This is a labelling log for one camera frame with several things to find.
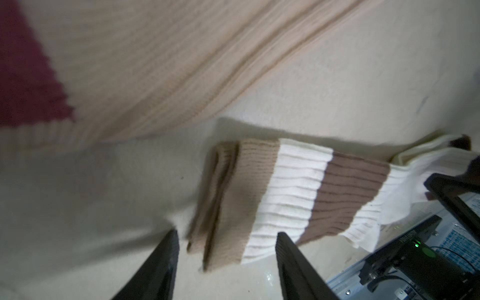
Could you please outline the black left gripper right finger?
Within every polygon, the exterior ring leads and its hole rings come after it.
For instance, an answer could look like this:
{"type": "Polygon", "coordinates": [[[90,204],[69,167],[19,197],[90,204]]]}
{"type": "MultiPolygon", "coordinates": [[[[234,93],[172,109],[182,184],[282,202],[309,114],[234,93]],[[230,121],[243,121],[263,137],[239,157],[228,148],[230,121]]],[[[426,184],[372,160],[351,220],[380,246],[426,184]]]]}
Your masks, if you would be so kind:
{"type": "Polygon", "coordinates": [[[339,300],[285,232],[277,234],[275,251],[285,300],[339,300]]]}

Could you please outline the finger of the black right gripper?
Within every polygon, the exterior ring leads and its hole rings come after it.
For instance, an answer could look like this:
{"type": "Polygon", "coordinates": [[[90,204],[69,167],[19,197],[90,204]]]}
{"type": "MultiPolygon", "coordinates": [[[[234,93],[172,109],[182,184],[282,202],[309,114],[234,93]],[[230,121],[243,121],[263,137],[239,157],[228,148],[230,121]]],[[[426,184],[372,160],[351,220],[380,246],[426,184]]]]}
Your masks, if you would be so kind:
{"type": "Polygon", "coordinates": [[[424,182],[425,188],[451,213],[465,230],[480,243],[480,217],[460,198],[466,193],[480,193],[473,179],[434,173],[424,182]]]}

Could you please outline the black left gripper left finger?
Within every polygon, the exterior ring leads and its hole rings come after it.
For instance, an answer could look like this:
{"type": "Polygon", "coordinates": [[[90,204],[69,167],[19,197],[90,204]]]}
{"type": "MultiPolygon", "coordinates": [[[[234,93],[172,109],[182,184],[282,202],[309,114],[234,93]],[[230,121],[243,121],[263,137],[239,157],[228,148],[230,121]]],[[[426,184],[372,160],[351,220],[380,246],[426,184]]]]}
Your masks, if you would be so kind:
{"type": "Polygon", "coordinates": [[[172,229],[112,300],[171,300],[179,253],[178,232],[172,229]]]}

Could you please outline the brown white striped sock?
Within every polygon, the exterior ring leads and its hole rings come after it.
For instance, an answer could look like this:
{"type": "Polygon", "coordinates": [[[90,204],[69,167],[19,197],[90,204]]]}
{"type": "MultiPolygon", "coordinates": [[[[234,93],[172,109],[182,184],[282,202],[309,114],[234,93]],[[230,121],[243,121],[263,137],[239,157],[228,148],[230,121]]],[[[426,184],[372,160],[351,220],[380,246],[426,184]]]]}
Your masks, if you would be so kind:
{"type": "Polygon", "coordinates": [[[461,135],[437,137],[390,162],[292,139],[223,142],[212,154],[187,246],[203,255],[206,272],[273,255],[280,232],[296,245],[343,236],[372,252],[382,226],[432,200],[423,185],[430,175],[480,178],[480,154],[461,135]]]}

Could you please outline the beige sock magenta purple stripes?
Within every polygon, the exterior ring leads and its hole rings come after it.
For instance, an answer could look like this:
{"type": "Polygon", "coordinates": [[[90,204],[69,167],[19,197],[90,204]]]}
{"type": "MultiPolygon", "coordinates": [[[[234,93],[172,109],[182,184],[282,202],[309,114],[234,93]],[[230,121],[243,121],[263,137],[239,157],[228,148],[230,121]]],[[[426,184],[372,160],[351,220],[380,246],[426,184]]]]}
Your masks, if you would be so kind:
{"type": "Polygon", "coordinates": [[[220,112],[373,1],[2,1],[1,162],[220,112]]]}

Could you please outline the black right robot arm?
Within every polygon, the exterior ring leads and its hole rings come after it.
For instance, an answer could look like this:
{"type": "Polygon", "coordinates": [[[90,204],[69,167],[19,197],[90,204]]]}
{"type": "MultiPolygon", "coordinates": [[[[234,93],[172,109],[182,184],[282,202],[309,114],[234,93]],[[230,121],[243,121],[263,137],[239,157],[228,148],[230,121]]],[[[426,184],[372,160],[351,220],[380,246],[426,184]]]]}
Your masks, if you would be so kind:
{"type": "MultiPolygon", "coordinates": [[[[480,242],[480,216],[461,196],[480,192],[480,177],[473,173],[452,177],[435,173],[424,183],[429,194],[480,242]]],[[[432,216],[367,257],[359,282],[371,293],[386,281],[404,281],[422,300],[477,300],[480,270],[469,270],[451,261],[438,247],[427,245],[442,219],[432,216]]]]}

